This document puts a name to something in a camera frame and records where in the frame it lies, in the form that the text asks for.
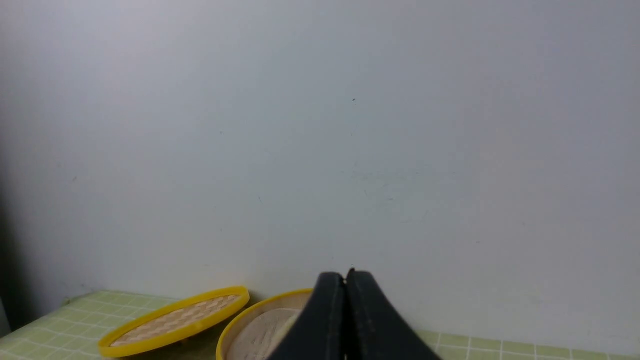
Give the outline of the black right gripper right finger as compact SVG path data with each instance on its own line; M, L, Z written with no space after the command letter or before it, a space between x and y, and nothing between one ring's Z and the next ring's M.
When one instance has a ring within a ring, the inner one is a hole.
M439 360L391 304L373 274L350 269L345 289L346 360Z

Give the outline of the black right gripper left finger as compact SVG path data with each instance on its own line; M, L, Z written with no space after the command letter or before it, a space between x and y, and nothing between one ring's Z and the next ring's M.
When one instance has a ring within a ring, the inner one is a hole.
M322 272L306 305L268 357L270 360L343 360L343 276Z

